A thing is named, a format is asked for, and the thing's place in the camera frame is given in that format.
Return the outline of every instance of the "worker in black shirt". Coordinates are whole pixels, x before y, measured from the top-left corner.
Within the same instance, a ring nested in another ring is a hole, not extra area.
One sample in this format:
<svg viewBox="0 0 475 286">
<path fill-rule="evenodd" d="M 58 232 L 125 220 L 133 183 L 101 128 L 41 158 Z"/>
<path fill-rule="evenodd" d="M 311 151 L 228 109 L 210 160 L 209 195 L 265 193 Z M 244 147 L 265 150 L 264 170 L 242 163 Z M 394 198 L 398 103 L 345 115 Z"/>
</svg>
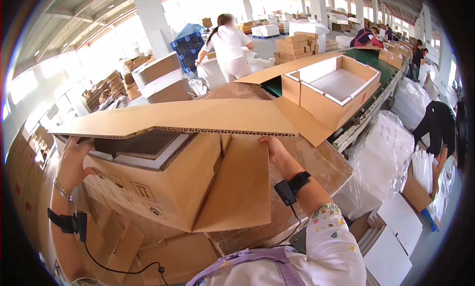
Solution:
<svg viewBox="0 0 475 286">
<path fill-rule="evenodd" d="M 448 105 L 433 101 L 426 107 L 424 118 L 412 132 L 415 144 L 427 133 L 430 135 L 428 153 L 438 157 L 442 141 L 447 147 L 447 157 L 440 157 L 440 159 L 445 161 L 455 152 L 455 115 Z"/>
<path fill-rule="evenodd" d="M 419 82 L 420 65 L 424 64 L 424 51 L 422 50 L 422 41 L 417 40 L 416 46 L 412 51 L 412 63 L 410 64 L 409 77 L 414 82 Z"/>
</svg>

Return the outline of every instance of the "corrugated cardboard flap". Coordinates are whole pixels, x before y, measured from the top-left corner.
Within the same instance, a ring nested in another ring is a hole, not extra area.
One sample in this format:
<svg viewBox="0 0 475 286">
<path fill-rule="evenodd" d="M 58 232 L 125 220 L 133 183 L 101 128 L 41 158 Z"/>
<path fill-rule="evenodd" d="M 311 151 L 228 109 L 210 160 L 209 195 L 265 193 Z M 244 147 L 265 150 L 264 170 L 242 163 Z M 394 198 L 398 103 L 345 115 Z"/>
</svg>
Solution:
<svg viewBox="0 0 475 286">
<path fill-rule="evenodd" d="M 60 125 L 50 133 L 127 139 L 161 129 L 248 135 L 297 135 L 271 101 L 208 99 L 141 105 L 100 111 Z"/>
<path fill-rule="evenodd" d="M 235 135 L 193 231 L 236 230 L 270 220 L 267 144 Z"/>
<path fill-rule="evenodd" d="M 313 146 L 318 147 L 326 140 L 333 130 L 319 122 L 307 110 L 281 96 L 273 100 L 276 107 L 286 116 L 287 120 Z"/>
<path fill-rule="evenodd" d="M 244 78 L 237 79 L 234 81 L 241 82 L 241 83 L 261 84 L 277 76 L 292 72 L 297 69 L 301 69 L 310 64 L 313 64 L 313 63 L 316 63 L 328 58 L 339 56 L 341 54 L 344 54 L 344 53 L 343 52 L 323 53 L 323 54 L 300 58 L 300 59 L 293 60 L 284 64 L 279 64 L 271 68 L 263 69 L 257 73 L 252 73 L 250 75 L 247 75 Z"/>
</svg>

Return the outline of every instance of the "ponytail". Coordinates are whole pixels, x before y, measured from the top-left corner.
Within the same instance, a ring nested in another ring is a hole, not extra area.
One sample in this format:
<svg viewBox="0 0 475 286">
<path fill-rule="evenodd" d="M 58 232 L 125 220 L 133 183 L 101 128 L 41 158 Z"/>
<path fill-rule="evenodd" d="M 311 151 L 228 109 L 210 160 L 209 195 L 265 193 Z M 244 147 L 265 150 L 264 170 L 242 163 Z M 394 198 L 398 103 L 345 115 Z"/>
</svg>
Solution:
<svg viewBox="0 0 475 286">
<path fill-rule="evenodd" d="M 232 21 L 234 19 L 233 15 L 231 14 L 221 14 L 220 16 L 217 17 L 217 27 L 213 29 L 213 31 L 211 32 L 210 36 L 208 37 L 208 39 L 206 40 L 206 45 L 209 44 L 209 42 L 211 41 L 211 37 L 217 33 L 217 29 L 222 26 L 222 25 L 225 25 L 226 23 Z"/>
</svg>

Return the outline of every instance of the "black wrist strap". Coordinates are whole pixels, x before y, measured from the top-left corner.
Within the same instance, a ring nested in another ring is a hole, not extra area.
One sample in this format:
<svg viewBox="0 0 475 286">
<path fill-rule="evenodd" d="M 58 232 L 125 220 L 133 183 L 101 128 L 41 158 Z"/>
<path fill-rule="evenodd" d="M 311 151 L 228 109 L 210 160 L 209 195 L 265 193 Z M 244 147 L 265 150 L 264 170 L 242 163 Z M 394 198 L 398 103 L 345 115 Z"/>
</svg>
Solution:
<svg viewBox="0 0 475 286">
<path fill-rule="evenodd" d="M 74 218 L 74 216 L 58 216 L 55 214 L 55 212 L 51 211 L 51 209 L 48 208 L 48 218 L 51 220 L 51 222 L 61 227 L 61 231 L 63 233 L 74 233 L 74 226 L 72 221 L 72 218 Z"/>
</svg>

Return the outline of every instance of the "worker in red apron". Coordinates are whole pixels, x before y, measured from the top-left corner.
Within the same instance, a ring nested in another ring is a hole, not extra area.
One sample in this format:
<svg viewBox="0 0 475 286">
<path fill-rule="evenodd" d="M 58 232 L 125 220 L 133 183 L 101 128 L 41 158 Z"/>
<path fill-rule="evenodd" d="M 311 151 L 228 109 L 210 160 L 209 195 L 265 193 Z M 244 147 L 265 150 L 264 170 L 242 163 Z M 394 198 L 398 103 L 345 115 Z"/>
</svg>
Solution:
<svg viewBox="0 0 475 286">
<path fill-rule="evenodd" d="M 371 26 L 370 29 L 363 28 L 360 29 L 356 34 L 355 38 L 351 41 L 350 47 L 359 47 L 368 45 L 371 42 L 374 46 L 378 46 L 381 49 L 384 48 L 383 43 L 378 41 L 376 37 L 380 32 L 374 26 Z"/>
</svg>

